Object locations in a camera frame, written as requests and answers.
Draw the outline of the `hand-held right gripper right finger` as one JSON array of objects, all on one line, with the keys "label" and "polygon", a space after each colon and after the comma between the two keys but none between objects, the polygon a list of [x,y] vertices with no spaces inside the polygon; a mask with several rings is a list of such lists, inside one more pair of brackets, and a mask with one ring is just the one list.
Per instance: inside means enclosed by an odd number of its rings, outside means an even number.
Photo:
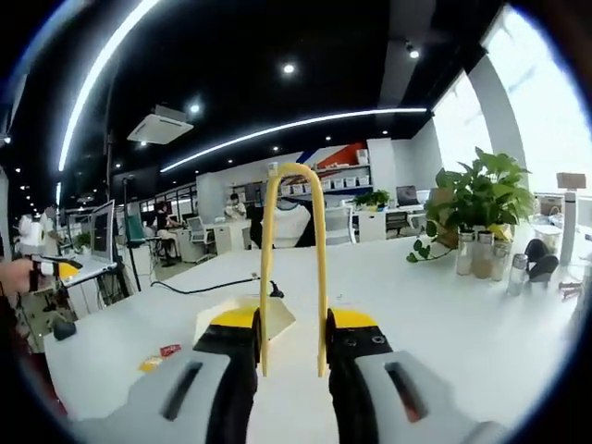
[{"label": "hand-held right gripper right finger", "polygon": [[328,387],[342,443],[500,443],[506,428],[456,405],[450,385],[407,351],[393,351],[372,317],[330,309]]}]

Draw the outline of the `person's left hand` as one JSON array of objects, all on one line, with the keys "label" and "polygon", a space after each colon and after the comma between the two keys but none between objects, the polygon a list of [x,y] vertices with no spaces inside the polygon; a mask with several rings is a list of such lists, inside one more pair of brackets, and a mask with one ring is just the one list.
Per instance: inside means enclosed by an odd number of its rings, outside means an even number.
[{"label": "person's left hand", "polygon": [[29,259],[4,261],[0,265],[1,294],[3,296],[28,292],[31,289],[33,262]]}]

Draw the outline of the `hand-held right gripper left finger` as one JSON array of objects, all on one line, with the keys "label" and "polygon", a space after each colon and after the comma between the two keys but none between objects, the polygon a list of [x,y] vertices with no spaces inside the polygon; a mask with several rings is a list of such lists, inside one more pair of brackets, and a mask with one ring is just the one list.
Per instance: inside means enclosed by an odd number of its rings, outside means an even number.
[{"label": "hand-held right gripper left finger", "polygon": [[83,443],[243,443],[262,342],[256,306],[216,316],[196,344],[142,376],[105,418],[73,424]]}]

